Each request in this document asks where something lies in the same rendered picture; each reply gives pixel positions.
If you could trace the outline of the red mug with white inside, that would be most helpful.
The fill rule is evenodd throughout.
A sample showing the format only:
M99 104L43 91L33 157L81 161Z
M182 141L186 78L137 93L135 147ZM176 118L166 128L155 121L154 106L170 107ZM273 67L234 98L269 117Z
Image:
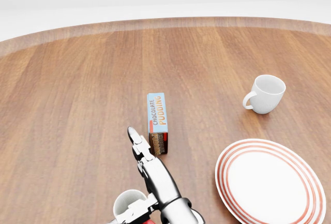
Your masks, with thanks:
M108 224L155 224L150 215L157 204L152 193L146 196L136 189L126 190L116 198L113 205L114 219Z

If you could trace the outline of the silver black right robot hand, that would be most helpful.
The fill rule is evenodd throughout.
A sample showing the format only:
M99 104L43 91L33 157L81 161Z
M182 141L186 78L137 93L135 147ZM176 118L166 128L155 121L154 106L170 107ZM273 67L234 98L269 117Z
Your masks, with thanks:
M127 128L127 133L147 191L149 194L152 193L158 201L154 208L161 211L170 202L181 198L179 189L163 162L150 152L151 147L146 139L131 126Z

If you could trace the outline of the white plate with red rings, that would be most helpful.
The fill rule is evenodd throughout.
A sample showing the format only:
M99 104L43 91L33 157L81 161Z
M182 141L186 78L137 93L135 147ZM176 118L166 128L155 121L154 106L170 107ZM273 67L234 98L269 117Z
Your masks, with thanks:
M323 186L299 155L264 139L227 146L215 165L218 193L242 224L323 224Z

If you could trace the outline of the blue chocolate pudding box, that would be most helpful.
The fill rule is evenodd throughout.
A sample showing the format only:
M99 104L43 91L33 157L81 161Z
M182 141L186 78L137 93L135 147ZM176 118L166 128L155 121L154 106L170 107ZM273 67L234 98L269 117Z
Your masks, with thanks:
M147 94L148 140L155 156L168 153L168 119L164 93Z

